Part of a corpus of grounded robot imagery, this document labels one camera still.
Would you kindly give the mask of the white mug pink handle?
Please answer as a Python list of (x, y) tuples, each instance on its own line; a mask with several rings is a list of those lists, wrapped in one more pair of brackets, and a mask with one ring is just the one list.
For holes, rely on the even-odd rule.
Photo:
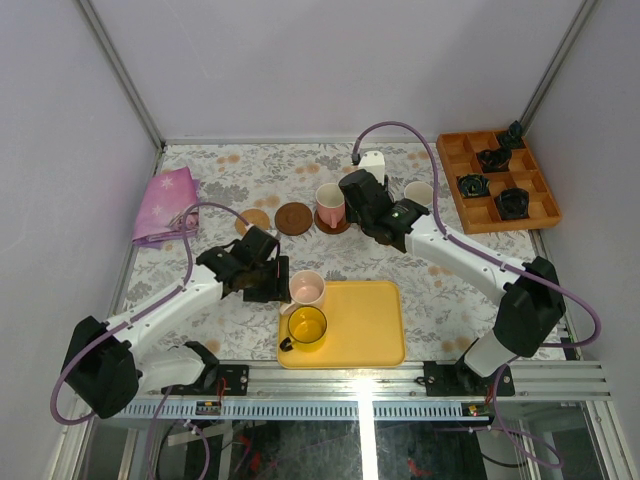
[(316, 211), (331, 229), (338, 227), (345, 217), (345, 199), (337, 183), (326, 183), (316, 190)]

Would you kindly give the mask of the woven rattan coaster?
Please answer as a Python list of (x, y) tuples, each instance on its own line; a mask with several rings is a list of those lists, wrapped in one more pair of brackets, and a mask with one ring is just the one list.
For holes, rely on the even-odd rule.
[(257, 226), (262, 230), (269, 230), (271, 222), (264, 210), (251, 208), (241, 213), (241, 218), (235, 222), (235, 230), (240, 236), (244, 236), (251, 226)]

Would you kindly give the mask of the light blue mug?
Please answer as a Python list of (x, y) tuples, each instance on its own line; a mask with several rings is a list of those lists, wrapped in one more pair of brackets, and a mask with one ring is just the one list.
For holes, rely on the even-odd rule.
[(434, 190), (426, 182), (413, 181), (405, 186), (404, 198), (424, 207), (430, 207), (433, 203)]

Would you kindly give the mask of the brown wooden coaster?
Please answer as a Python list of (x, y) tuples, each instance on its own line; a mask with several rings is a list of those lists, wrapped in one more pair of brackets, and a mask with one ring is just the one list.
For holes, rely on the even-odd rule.
[(329, 215), (327, 215), (327, 218), (329, 220), (332, 220), (334, 217), (337, 218), (338, 223), (336, 224), (335, 227), (332, 227), (330, 223), (326, 223), (324, 221), (324, 219), (321, 217), (320, 213), (318, 211), (315, 211), (314, 213), (314, 223), (316, 225), (316, 227), (322, 231), (325, 234), (329, 234), (329, 235), (338, 235), (341, 234), (343, 232), (345, 232), (349, 227), (350, 227), (350, 223), (346, 220), (346, 217), (344, 214), (341, 214), (340, 212), (338, 212), (336, 215), (330, 213)]
[(300, 202), (282, 205), (275, 214), (275, 226), (287, 236), (299, 236), (308, 231), (313, 224), (313, 215), (309, 207)]

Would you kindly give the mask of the light pink mug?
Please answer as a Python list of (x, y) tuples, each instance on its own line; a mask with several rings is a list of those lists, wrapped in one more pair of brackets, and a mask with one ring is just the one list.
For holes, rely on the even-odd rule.
[(297, 272), (289, 281), (290, 301), (280, 306), (279, 313), (287, 315), (302, 306), (320, 308), (326, 292), (325, 281), (319, 273), (311, 270)]

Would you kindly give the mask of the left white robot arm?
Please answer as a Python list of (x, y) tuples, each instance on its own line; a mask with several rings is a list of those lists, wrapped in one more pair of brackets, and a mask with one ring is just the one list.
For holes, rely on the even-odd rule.
[(258, 226), (193, 259), (185, 279), (105, 321), (88, 316), (75, 327), (63, 363), (65, 383), (102, 419), (137, 395), (158, 390), (216, 392), (219, 361), (198, 341), (163, 352), (156, 343), (198, 311), (239, 292), (246, 302), (287, 302), (289, 259), (277, 237)]

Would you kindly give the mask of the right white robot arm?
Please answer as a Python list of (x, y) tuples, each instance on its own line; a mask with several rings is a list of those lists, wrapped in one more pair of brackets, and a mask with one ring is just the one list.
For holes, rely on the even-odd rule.
[(554, 266), (535, 258), (517, 267), (513, 258), (469, 239), (409, 199), (394, 201), (375, 176), (357, 170), (339, 181), (347, 218), (381, 245), (426, 259), (454, 273), (498, 306), (492, 329), (456, 362), (456, 382), (467, 394), (488, 387), (492, 376), (516, 356), (530, 358), (566, 312)]

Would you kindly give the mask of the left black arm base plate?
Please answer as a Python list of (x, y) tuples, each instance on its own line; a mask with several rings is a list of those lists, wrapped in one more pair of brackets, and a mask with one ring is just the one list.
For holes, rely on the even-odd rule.
[(192, 384), (173, 386), (171, 393), (182, 396), (246, 396), (248, 384), (248, 365), (218, 364), (215, 367), (206, 367), (203, 374)]

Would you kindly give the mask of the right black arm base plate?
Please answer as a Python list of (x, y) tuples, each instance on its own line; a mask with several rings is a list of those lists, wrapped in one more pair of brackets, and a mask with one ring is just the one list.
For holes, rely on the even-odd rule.
[(430, 397), (486, 397), (494, 391), (496, 375), (480, 377), (463, 362), (424, 361), (422, 380)]

